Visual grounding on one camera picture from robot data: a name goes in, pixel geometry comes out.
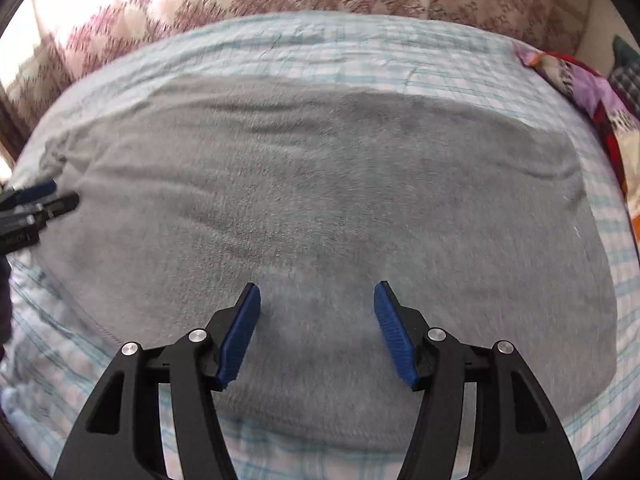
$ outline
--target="bed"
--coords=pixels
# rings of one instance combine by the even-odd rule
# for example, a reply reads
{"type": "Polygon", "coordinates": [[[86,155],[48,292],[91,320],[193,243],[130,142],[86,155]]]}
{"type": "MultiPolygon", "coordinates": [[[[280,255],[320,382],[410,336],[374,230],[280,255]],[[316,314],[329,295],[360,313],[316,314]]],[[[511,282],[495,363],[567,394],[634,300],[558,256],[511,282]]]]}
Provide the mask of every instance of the bed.
{"type": "MultiPolygon", "coordinates": [[[[585,478],[624,478],[620,470],[638,445],[632,434],[640,404],[636,247],[620,190],[590,124],[521,66],[512,43],[462,25],[385,16],[301,13],[211,25],[131,54],[71,88],[31,137],[14,182],[30,179],[56,128],[130,106],[181,73],[277,75],[436,96],[564,130],[583,164],[616,288],[618,367],[598,399],[563,423],[585,478]],[[91,99],[77,102],[76,92],[91,99]]],[[[15,335],[0,368],[1,406],[33,461],[51,474],[73,420],[113,350],[74,317],[28,251],[12,256],[11,263],[15,335]]],[[[162,420],[168,466],[176,478],[179,469],[166,407],[162,420]]],[[[223,419],[222,428],[240,478],[395,478],[403,459],[400,453],[304,442],[251,420],[223,419]]],[[[459,458],[456,478],[464,476],[465,453],[459,458]]]]}

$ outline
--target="checkered bedsheet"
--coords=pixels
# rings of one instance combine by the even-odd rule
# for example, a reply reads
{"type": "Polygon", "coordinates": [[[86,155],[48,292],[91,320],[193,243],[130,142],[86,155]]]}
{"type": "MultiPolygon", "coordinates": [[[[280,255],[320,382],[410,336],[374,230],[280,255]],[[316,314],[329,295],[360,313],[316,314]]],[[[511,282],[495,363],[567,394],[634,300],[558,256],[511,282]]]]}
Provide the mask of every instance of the checkered bedsheet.
{"type": "MultiPolygon", "coordinates": [[[[276,75],[452,99],[568,134],[609,258],[618,303],[611,385],[564,428],[585,477],[608,455],[640,404],[640,266],[622,196],[590,124],[535,72],[508,38],[461,25],[388,16],[302,12],[229,20],[154,44],[71,88],[30,140],[14,180],[26,181],[46,139],[124,110],[183,73],[276,75]]],[[[14,338],[0,367],[1,405],[36,459],[53,472],[66,436],[111,352],[62,303],[25,251],[11,257],[14,338]]],[[[170,405],[162,396],[168,469],[180,475],[170,405]]],[[[403,456],[347,450],[222,419],[241,479],[394,479],[403,456]]],[[[456,478],[468,450],[459,452],[456,478]]]]}

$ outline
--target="metal bolt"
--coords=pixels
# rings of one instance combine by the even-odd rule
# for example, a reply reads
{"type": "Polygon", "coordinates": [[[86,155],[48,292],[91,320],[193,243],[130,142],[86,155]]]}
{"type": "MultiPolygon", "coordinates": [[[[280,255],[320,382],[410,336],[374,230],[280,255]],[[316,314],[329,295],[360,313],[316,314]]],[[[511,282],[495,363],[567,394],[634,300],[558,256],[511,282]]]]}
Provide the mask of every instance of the metal bolt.
{"type": "Polygon", "coordinates": [[[122,353],[124,355],[133,355],[138,351],[138,345],[135,343],[126,343],[122,347],[122,353]]]}
{"type": "Polygon", "coordinates": [[[444,330],[441,328],[432,328],[427,332],[427,336],[429,336],[429,339],[431,339],[432,341],[444,341],[447,333],[444,332],[444,330]]]}
{"type": "Polygon", "coordinates": [[[508,341],[500,341],[498,343],[498,350],[503,354],[510,354],[513,352],[513,345],[508,341]]]}
{"type": "Polygon", "coordinates": [[[191,341],[192,343],[199,343],[200,341],[204,341],[206,338],[207,338],[207,332],[205,332],[201,328],[192,330],[189,334],[189,341],[191,341]]]}

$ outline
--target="blue and white sheet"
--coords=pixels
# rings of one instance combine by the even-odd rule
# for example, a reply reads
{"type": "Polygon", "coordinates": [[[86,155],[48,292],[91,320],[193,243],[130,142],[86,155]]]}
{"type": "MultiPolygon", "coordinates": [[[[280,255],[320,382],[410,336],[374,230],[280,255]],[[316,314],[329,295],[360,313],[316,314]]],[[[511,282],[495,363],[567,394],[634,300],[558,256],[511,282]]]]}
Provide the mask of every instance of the blue and white sheet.
{"type": "MultiPolygon", "coordinates": [[[[618,305],[618,367],[609,387],[563,421],[586,478],[640,404],[640,266],[622,194],[591,125],[535,72],[512,40],[461,25],[389,16],[302,12],[229,20],[154,44],[69,89],[40,123],[14,174],[27,182],[47,139],[126,110],[185,73],[275,75],[367,86],[491,108],[567,133],[609,258],[618,305]]],[[[34,457],[53,472],[65,439],[113,354],[60,300],[29,251],[14,266],[14,338],[0,365],[0,403],[34,457]]],[[[180,476],[168,397],[162,396],[168,471],[180,476]]],[[[338,449],[222,419],[241,479],[395,479],[403,456],[338,449]]],[[[468,450],[459,452],[456,478],[468,450]]]]}

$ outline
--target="green fabric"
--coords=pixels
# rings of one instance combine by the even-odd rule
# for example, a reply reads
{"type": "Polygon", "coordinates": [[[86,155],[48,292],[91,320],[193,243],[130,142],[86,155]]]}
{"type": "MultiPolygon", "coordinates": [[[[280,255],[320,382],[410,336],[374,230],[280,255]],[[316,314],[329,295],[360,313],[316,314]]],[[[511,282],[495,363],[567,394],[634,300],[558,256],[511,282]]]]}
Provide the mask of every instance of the green fabric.
{"type": "Polygon", "coordinates": [[[625,67],[640,58],[640,53],[630,46],[625,40],[616,35],[613,38],[613,56],[615,58],[613,69],[625,67]]]}

